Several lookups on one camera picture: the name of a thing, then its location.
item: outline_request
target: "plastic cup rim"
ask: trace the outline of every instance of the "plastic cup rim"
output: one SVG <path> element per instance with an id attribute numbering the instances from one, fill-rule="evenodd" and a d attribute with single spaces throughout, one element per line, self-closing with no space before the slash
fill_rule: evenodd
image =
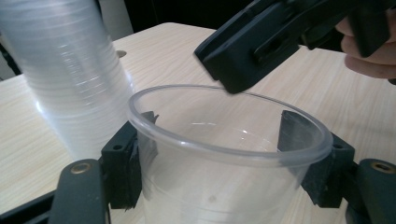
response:
<path id="1" fill-rule="evenodd" d="M 181 85 L 165 85 L 165 86 L 157 86 L 148 88 L 142 91 L 135 93 L 129 101 L 129 110 L 128 110 L 128 117 L 129 121 L 133 124 L 133 126 L 142 134 L 146 136 L 150 136 L 155 138 L 157 141 L 161 141 L 165 144 L 172 145 L 172 146 L 181 146 L 182 143 L 183 148 L 188 148 L 192 150 L 203 150 L 203 151 L 211 151 L 217 152 L 221 154 L 227 154 L 230 156 L 235 156 L 239 158 L 251 159 L 253 161 L 271 161 L 271 160 L 278 160 L 278 161 L 294 161 L 300 160 L 301 162 L 297 162 L 290 166 L 300 166 L 305 164 L 311 164 L 316 161 L 320 161 L 324 159 L 329 153 L 331 152 L 332 148 L 332 134 L 326 128 L 324 124 L 322 124 L 319 120 L 315 119 L 314 117 L 310 116 L 303 110 L 289 105 L 287 103 L 278 101 L 277 99 L 270 98 L 267 96 L 259 95 L 253 92 L 244 91 L 239 94 L 244 94 L 246 96 L 257 97 L 261 98 L 266 101 L 271 101 L 272 103 L 285 106 L 286 108 L 292 109 L 295 112 L 300 113 L 311 122 L 313 122 L 318 130 L 321 132 L 321 141 L 317 145 L 313 145 L 311 147 L 307 147 L 304 149 L 299 149 L 296 151 L 282 151 L 279 152 L 268 152 L 268 151 L 246 151 L 241 149 L 229 148 L 229 147 L 218 147 L 214 145 L 210 145 L 207 143 L 202 143 L 198 141 L 193 141 L 182 137 L 178 134 L 169 132 L 163 128 L 158 127 L 154 123 L 150 122 L 149 120 L 145 119 L 133 106 L 142 96 L 147 93 L 151 93 L 154 91 L 163 91 L 169 89 L 202 89 L 202 90 L 212 90 L 212 91 L 225 91 L 222 87 L 215 87 L 215 86 L 205 86 L 205 85 L 189 85 L 189 84 L 181 84 Z"/>

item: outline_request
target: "finger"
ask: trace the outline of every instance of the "finger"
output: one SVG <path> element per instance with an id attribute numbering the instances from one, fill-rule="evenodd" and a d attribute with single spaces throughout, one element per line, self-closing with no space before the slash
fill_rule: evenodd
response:
<path id="1" fill-rule="evenodd" d="M 346 56 L 345 65 L 352 71 L 377 78 L 396 78 L 396 65 L 369 63 L 350 56 Z"/>
<path id="2" fill-rule="evenodd" d="M 395 42 L 396 41 L 396 9 L 389 9 L 387 10 L 387 17 L 389 23 L 389 32 L 390 32 L 390 39 L 387 41 Z M 343 35 L 354 36 L 352 29 L 350 28 L 349 21 L 347 18 L 344 18 L 337 25 L 335 25 L 335 29 L 342 33 Z"/>
<path id="3" fill-rule="evenodd" d="M 344 18 L 337 25 L 335 25 L 335 29 L 343 35 L 353 36 L 352 30 L 350 29 L 349 21 L 347 18 Z"/>
<path id="4" fill-rule="evenodd" d="M 370 55 L 370 57 L 362 58 L 355 38 L 346 35 L 341 41 L 341 49 L 347 55 L 369 63 L 396 65 L 396 42 L 386 43 Z"/>

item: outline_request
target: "stack of plastic cups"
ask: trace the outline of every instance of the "stack of plastic cups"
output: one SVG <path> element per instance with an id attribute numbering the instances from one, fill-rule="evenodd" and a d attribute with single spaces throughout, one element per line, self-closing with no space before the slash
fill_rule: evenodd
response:
<path id="1" fill-rule="evenodd" d="M 72 157 L 98 159 L 127 121 L 133 83 L 94 1 L 2 0 L 0 33 Z"/>

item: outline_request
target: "wooden table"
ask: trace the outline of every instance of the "wooden table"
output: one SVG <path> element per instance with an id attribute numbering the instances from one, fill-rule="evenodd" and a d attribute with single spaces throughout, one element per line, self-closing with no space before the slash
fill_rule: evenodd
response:
<path id="1" fill-rule="evenodd" d="M 194 58 L 212 30 L 166 23 L 114 42 L 138 91 L 164 84 L 219 85 Z M 295 105 L 356 148 L 356 161 L 396 163 L 396 86 L 344 67 L 338 52 L 301 48 L 250 91 Z M 72 160 L 35 110 L 24 76 L 0 82 L 0 214 L 56 188 Z M 299 190 L 284 223 L 345 223 L 341 209 L 314 206 Z M 113 223 L 144 223 L 135 210 L 112 211 Z"/>

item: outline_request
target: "screw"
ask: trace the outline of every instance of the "screw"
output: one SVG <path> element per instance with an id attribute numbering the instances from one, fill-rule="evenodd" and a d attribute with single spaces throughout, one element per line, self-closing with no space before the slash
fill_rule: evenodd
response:
<path id="1" fill-rule="evenodd" d="M 89 171 L 90 169 L 91 169 L 91 165 L 89 163 L 82 162 L 82 163 L 74 165 L 70 172 L 73 175 L 79 175 L 79 174 Z"/>
<path id="2" fill-rule="evenodd" d="M 390 166 L 384 162 L 374 161 L 372 162 L 371 166 L 373 169 L 385 174 L 392 175 L 396 173 L 396 169 L 393 166 Z"/>

